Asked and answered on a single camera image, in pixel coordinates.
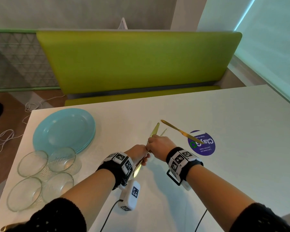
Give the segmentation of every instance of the hand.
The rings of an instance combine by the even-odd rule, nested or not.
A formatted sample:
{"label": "hand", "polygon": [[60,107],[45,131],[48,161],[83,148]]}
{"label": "hand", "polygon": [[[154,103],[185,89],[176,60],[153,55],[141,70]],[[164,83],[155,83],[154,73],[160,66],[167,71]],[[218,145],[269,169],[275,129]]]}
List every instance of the hand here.
{"label": "hand", "polygon": [[142,162],[143,166],[146,165],[148,158],[150,158],[150,154],[147,154],[145,145],[135,145],[131,149],[125,151],[125,153],[132,159],[134,164],[137,164],[144,156],[146,156]]}
{"label": "hand", "polygon": [[148,139],[148,144],[146,145],[147,150],[150,150],[156,158],[162,161],[166,161],[166,156],[168,153],[175,148],[176,145],[168,137],[160,137],[158,135],[153,135]]}

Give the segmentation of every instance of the clear glass bowl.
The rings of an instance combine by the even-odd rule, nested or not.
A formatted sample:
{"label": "clear glass bowl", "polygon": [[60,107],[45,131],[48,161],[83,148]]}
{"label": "clear glass bowl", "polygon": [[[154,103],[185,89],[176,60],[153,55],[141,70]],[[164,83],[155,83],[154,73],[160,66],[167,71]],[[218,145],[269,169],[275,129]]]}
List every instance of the clear glass bowl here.
{"label": "clear glass bowl", "polygon": [[55,173],[66,172],[75,175],[80,171],[82,163],[72,148],[63,147],[51,154],[48,159],[48,167]]}
{"label": "clear glass bowl", "polygon": [[69,173],[58,173],[50,178],[44,185],[42,198],[49,203],[66,193],[74,186],[74,179]]}
{"label": "clear glass bowl", "polygon": [[6,200],[12,212],[33,208],[42,202],[42,181],[35,177],[26,178],[17,183]]}
{"label": "clear glass bowl", "polygon": [[19,162],[17,172],[20,176],[36,177],[42,181],[54,175],[47,166],[48,156],[44,151],[33,151],[25,155]]}

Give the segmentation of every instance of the wrist strap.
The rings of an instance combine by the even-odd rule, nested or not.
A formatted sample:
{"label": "wrist strap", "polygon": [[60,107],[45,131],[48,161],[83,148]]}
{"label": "wrist strap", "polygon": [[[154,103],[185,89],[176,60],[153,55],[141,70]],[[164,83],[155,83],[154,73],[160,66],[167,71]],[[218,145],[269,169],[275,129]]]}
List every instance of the wrist strap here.
{"label": "wrist strap", "polygon": [[179,181],[179,184],[183,180],[186,180],[186,176],[192,166],[197,164],[203,166],[202,161],[197,156],[181,147],[172,149],[167,155],[166,162],[168,163],[169,170]]}
{"label": "wrist strap", "polygon": [[106,157],[97,171],[100,169],[107,169],[113,173],[115,177],[115,190],[120,184],[127,185],[127,181],[133,172],[132,159],[123,152],[115,152]]}

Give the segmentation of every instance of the power cord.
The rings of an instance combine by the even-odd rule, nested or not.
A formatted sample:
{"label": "power cord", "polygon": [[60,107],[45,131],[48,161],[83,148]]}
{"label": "power cord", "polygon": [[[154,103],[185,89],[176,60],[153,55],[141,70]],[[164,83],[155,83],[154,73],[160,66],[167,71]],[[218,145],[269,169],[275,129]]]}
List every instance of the power cord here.
{"label": "power cord", "polygon": [[207,209],[205,210],[205,212],[204,212],[204,214],[203,214],[203,216],[201,217],[201,219],[200,219],[200,221],[199,221],[199,223],[198,223],[198,225],[197,225],[197,228],[195,229],[195,231],[194,232],[196,232],[197,231],[197,229],[198,229],[198,227],[199,227],[199,225],[200,225],[200,223],[201,223],[201,221],[202,221],[202,219],[203,219],[203,217],[204,217],[204,215],[205,215],[205,213],[207,212]]}
{"label": "power cord", "polygon": [[[53,99],[53,98],[49,98],[49,99],[46,99],[46,100],[39,101],[38,104],[35,104],[35,103],[26,103],[26,104],[25,104],[25,112],[31,112],[31,111],[33,111],[33,110],[39,109],[39,108],[42,107],[42,104],[43,104],[44,102],[46,102],[46,101],[48,101],[48,100],[51,100],[51,99]],[[29,116],[30,116],[30,115],[27,115],[25,118],[23,118],[22,123],[27,124],[24,120],[25,120],[27,117],[29,117]],[[10,135],[9,135],[6,139],[1,139],[1,137],[4,136],[8,131],[11,131]],[[0,146],[1,146],[0,152],[3,150],[3,146],[4,146],[4,144],[5,144],[8,140],[11,140],[11,139],[14,139],[14,138],[19,138],[19,137],[23,136],[23,134],[20,135],[20,136],[18,136],[18,137],[14,137],[14,135],[15,135],[15,132],[14,132],[13,129],[5,130],[4,132],[2,132],[2,133],[0,134],[0,141],[3,141],[3,143],[0,144]]]}
{"label": "power cord", "polygon": [[[123,201],[122,199],[119,199],[119,200],[116,201],[116,203],[118,203],[118,202],[122,202],[122,201]],[[105,222],[104,222],[104,224],[103,224],[103,226],[102,226],[100,232],[103,230],[103,228],[104,228],[104,226],[105,226],[105,223],[107,222],[107,219],[108,219],[109,215],[111,214],[113,208],[115,207],[116,203],[114,203],[113,207],[112,207],[111,210],[109,211],[108,216],[107,216],[107,218],[106,218],[106,220],[105,220]]]}

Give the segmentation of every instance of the light strip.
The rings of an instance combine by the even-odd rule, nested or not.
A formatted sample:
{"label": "light strip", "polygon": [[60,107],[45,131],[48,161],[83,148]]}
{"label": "light strip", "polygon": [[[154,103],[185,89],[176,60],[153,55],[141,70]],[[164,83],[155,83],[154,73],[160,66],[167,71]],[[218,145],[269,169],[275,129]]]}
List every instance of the light strip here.
{"label": "light strip", "polygon": [[252,0],[247,8],[247,10],[245,11],[245,13],[243,14],[242,18],[240,19],[239,23],[236,25],[234,31],[236,31],[236,29],[239,27],[239,25],[241,24],[241,22],[243,21],[244,17],[246,16],[247,12],[249,11],[249,9],[251,8],[252,4],[255,2],[255,0]]}

